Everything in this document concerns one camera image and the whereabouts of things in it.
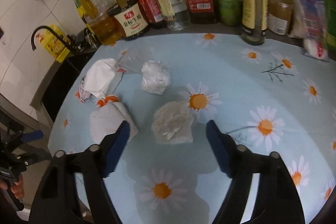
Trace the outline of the person's left hand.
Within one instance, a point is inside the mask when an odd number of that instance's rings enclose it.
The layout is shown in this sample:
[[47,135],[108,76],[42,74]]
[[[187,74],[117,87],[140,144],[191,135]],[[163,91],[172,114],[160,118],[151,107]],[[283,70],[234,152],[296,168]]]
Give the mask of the person's left hand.
[[[0,179],[0,188],[2,190],[8,190],[8,185],[2,178]],[[25,191],[23,188],[23,176],[21,174],[19,175],[19,181],[11,184],[11,191],[13,192],[14,196],[19,200],[21,200],[25,196]]]

